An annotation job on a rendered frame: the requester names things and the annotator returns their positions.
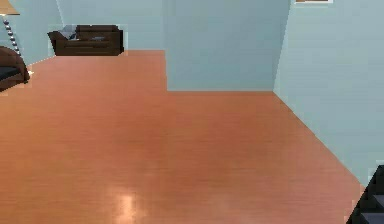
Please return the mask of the dark brown sofa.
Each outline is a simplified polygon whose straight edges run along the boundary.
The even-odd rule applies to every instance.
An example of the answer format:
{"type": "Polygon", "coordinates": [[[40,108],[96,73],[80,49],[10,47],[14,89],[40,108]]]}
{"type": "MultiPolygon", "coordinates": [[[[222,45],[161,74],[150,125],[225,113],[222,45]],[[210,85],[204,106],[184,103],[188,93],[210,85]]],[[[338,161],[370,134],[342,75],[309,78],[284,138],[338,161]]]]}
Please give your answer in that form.
{"type": "Polygon", "coordinates": [[[76,25],[76,38],[48,32],[56,56],[117,56],[124,52],[124,32],[117,25],[76,25]]]}

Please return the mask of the grey cushion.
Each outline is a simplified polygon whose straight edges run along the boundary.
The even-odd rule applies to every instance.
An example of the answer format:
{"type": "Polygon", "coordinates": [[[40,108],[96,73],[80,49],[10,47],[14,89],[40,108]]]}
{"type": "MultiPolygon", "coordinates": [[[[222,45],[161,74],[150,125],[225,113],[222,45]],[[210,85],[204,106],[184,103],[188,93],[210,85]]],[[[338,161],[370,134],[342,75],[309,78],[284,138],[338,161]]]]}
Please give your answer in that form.
{"type": "Polygon", "coordinates": [[[66,25],[65,27],[63,27],[59,33],[65,37],[67,40],[73,40],[76,38],[76,28],[77,26],[76,25],[66,25]]]}

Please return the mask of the black shelf unit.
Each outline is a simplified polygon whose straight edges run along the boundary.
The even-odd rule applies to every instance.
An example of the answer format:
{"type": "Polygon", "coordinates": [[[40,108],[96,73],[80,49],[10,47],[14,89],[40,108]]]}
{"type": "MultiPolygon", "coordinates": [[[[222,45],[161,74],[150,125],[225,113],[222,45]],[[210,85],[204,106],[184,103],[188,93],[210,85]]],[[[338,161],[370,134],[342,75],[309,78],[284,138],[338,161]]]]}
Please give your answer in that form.
{"type": "Polygon", "coordinates": [[[346,224],[384,224],[384,165],[379,165],[346,224]]]}

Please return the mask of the floor lamp with beaded pole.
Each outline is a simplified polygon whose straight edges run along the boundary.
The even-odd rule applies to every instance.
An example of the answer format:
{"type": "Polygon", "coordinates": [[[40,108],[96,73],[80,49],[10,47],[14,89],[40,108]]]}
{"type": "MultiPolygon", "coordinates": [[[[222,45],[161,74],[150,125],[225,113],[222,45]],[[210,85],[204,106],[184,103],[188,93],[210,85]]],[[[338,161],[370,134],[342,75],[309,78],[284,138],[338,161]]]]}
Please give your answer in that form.
{"type": "Polygon", "coordinates": [[[14,8],[14,6],[9,2],[9,0],[0,0],[0,18],[2,19],[2,23],[7,32],[11,45],[13,46],[13,50],[17,55],[21,55],[18,43],[16,41],[14,32],[12,27],[10,26],[10,22],[7,19],[8,16],[19,15],[19,12],[14,8]]]}

